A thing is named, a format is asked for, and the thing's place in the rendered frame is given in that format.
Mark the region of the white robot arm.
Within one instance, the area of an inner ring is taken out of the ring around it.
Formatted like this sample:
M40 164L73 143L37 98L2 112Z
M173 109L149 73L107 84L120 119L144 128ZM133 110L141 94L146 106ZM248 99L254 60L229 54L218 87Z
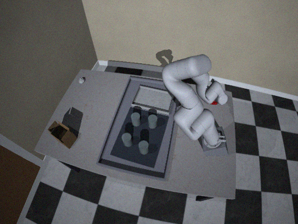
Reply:
M209 148L215 148L221 142L226 142L226 139L222 139L225 136L217 130L214 115L210 110L204 109L199 97L207 104L216 101L223 105L227 102L228 96L222 88L223 85L213 78L212 84L206 90L209 82L208 72L211 68L212 63L206 55L196 55L164 66L162 80L166 88L181 103L180 108L173 115L175 123L191 140L195 141L202 135L204 144ZM198 95L190 85L181 81L188 78L196 83Z

